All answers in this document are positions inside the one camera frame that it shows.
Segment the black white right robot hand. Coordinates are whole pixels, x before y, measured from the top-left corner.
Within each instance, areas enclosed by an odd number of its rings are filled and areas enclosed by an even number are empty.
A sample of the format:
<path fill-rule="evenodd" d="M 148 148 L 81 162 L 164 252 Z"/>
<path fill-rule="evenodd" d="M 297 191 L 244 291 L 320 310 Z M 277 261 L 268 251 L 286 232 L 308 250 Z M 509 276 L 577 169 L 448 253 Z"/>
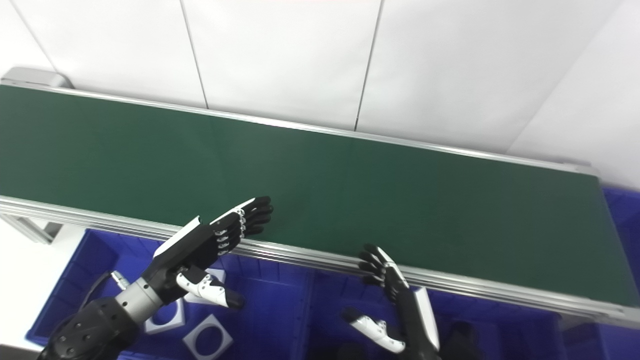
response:
<path fill-rule="evenodd" d="M 398 330 L 352 306 L 343 308 L 343 321 L 402 360 L 439 360 L 441 342 L 427 290 L 412 289 L 393 258 L 377 245 L 364 244 L 358 257 L 358 268 L 367 273 L 363 283 L 382 289 L 394 305 Z"/>

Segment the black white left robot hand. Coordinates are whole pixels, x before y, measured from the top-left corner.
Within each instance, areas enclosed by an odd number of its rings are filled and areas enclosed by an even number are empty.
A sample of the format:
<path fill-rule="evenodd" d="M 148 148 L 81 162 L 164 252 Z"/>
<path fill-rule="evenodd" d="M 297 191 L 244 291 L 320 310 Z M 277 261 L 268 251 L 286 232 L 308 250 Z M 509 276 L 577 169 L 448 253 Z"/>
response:
<path fill-rule="evenodd" d="M 245 297 L 207 272 L 246 236 L 258 235 L 271 220 L 269 196 L 250 198 L 209 222 L 195 216 L 165 241 L 142 272 L 142 278 L 163 305 L 192 294 L 214 305 L 243 309 Z"/>

